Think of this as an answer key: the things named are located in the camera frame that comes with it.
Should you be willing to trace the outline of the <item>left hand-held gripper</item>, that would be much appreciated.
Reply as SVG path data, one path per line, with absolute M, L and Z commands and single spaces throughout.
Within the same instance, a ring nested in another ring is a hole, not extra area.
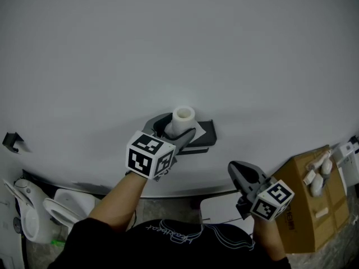
M 196 128 L 190 128 L 176 138 L 162 137 L 172 121 L 172 113 L 148 120 L 142 131 L 136 131 L 126 146 L 126 168 L 141 177 L 159 180 L 171 169 L 175 155 L 194 138 Z

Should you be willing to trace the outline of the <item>white toilet paper roll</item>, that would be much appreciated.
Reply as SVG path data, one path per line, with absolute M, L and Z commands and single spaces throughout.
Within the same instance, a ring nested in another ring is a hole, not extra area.
M 169 137 L 175 138 L 188 129 L 195 128 L 195 124 L 195 111 L 189 106 L 178 106 L 172 112 L 172 119 L 164 132 Z

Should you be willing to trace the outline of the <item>person's right forearm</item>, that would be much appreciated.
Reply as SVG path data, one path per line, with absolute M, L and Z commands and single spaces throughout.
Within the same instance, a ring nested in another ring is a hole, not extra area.
M 273 261 L 280 261 L 286 258 L 284 246 L 275 220 L 268 221 L 253 216 L 254 230 L 253 237 L 267 255 Z

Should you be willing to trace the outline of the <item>person's left forearm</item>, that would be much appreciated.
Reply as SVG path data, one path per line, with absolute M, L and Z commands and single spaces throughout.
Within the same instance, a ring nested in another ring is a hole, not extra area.
M 91 219 L 125 232 L 137 208 L 147 179 L 130 172 L 94 207 Z

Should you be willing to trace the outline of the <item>white appliance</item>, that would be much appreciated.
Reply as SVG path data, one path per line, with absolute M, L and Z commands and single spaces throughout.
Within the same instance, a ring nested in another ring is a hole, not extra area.
M 346 186 L 359 184 L 359 143 L 339 144 L 333 150 L 333 158 L 337 167 L 342 169 Z

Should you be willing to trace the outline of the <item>white toilet with open lid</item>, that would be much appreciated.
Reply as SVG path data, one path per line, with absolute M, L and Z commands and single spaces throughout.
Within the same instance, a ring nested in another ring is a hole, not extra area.
M 47 212 L 71 232 L 73 226 L 88 217 L 94 207 L 100 202 L 92 194 L 58 189 L 54 198 L 45 198 L 43 206 Z

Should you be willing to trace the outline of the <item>small white carton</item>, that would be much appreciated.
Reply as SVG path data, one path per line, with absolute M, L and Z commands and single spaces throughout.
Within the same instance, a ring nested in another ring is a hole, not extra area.
M 303 178 L 303 182 L 305 185 L 310 185 L 313 180 L 315 179 L 316 177 L 316 172 L 314 170 L 310 170 L 306 176 Z

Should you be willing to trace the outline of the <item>large white pouch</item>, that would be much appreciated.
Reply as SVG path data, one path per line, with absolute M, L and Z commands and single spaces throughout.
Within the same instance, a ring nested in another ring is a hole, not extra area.
M 324 179 L 321 174 L 316 173 L 310 184 L 310 194 L 312 197 L 319 197 L 322 193 Z

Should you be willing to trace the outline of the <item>beige wrapped tube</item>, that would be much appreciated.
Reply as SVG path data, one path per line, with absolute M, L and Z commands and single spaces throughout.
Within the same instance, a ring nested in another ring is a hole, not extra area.
M 312 160 L 306 165 L 306 169 L 308 171 L 310 170 L 317 170 L 319 167 L 322 166 L 325 159 L 329 159 L 332 155 L 332 151 L 328 150 L 323 152 L 319 157 L 317 157 L 315 160 Z

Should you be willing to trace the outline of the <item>brown cardboard box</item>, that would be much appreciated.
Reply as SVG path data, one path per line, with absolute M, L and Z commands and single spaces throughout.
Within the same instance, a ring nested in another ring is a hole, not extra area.
M 306 165 L 329 149 L 326 145 L 292 156 L 273 175 L 294 192 L 290 204 L 275 219 L 288 254 L 317 252 L 348 223 L 347 197 L 335 164 L 319 197 L 312 197 L 310 187 L 303 182 L 308 173 Z M 329 213 L 317 219 L 315 213 L 326 207 Z

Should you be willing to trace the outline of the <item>small white pouch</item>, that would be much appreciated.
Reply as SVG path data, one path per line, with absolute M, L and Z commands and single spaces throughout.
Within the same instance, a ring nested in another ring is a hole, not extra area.
M 333 163 L 329 158 L 326 158 L 321 165 L 321 174 L 328 176 L 331 173 Z

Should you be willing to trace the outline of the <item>person's black printed shirt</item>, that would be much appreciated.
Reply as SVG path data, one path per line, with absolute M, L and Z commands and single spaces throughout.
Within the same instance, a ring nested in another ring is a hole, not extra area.
M 85 219 L 48 269 L 291 269 L 273 261 L 242 229 L 157 219 L 123 232 Z

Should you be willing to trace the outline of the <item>white cabinet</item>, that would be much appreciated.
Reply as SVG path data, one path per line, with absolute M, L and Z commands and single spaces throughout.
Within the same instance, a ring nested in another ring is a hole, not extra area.
M 4 260 L 6 268 L 24 269 L 21 234 L 13 225 L 16 217 L 19 215 L 15 198 L 0 184 L 0 259 Z

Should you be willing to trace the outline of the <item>black wall shelf holder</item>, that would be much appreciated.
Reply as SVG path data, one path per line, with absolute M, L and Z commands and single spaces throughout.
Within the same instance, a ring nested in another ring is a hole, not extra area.
M 209 151 L 210 147 L 216 144 L 217 133 L 213 120 L 199 122 L 199 126 L 205 133 L 192 141 L 179 155 L 205 154 Z

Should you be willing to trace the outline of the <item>small black wall bracket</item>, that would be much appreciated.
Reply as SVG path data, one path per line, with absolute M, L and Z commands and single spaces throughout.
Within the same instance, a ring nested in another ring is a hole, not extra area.
M 10 152 L 19 153 L 19 149 L 17 147 L 15 147 L 15 143 L 16 142 L 23 142 L 24 140 L 21 138 L 21 136 L 15 132 L 15 133 L 9 133 L 7 132 L 2 145 L 5 146 Z

